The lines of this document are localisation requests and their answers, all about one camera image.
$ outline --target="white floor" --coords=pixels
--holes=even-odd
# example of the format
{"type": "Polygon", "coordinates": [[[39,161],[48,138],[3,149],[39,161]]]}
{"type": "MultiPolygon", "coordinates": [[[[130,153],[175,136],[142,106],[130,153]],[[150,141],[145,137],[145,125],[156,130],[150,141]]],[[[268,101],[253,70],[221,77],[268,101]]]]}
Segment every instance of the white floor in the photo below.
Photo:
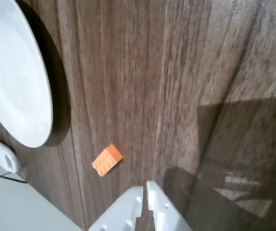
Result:
{"type": "MultiPolygon", "coordinates": [[[[0,167],[0,175],[6,173],[0,167]]],[[[7,177],[20,179],[16,174],[7,177]]],[[[0,231],[81,231],[29,184],[0,179],[0,231]]]]}

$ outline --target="white plate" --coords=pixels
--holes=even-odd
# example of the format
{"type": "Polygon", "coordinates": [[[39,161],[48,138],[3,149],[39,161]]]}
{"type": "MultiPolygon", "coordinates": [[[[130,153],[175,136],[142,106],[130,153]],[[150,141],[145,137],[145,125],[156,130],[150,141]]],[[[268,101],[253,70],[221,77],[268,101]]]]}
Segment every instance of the white plate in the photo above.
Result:
{"type": "Polygon", "coordinates": [[[52,99],[43,58],[13,0],[0,0],[0,122],[31,148],[44,144],[52,127],[52,99]]]}

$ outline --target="black cable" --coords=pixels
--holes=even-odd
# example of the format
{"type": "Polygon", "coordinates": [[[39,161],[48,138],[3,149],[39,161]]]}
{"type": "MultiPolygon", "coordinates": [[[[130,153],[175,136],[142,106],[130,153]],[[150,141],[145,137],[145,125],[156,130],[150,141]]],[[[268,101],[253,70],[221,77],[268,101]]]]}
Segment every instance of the black cable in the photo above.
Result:
{"type": "Polygon", "coordinates": [[[0,175],[0,178],[6,179],[6,180],[13,180],[13,181],[16,181],[16,182],[18,182],[18,183],[27,184],[26,181],[17,180],[17,179],[13,179],[13,178],[10,178],[10,177],[5,177],[5,176],[1,176],[1,175],[0,175]]]}

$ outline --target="wooden table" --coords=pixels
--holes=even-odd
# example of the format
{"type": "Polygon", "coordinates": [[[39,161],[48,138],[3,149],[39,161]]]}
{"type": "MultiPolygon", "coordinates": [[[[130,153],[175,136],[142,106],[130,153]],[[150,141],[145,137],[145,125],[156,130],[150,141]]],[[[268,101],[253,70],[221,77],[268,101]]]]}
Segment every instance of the wooden table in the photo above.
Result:
{"type": "MultiPolygon", "coordinates": [[[[18,3],[54,124],[36,149],[1,124],[0,139],[39,193],[88,230],[153,179],[194,231],[276,230],[276,1],[18,3]],[[124,161],[101,178],[91,163],[111,143],[124,161]]],[[[143,204],[136,230],[155,230],[143,204]]]]}

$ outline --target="orange lego brick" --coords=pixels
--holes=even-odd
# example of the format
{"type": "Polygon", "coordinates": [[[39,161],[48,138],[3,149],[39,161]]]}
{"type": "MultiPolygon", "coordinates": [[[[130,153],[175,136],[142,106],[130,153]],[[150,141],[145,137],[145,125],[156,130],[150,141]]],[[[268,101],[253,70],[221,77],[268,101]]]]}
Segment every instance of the orange lego brick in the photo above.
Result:
{"type": "Polygon", "coordinates": [[[102,177],[122,159],[121,153],[111,144],[93,161],[92,166],[102,177]]]}

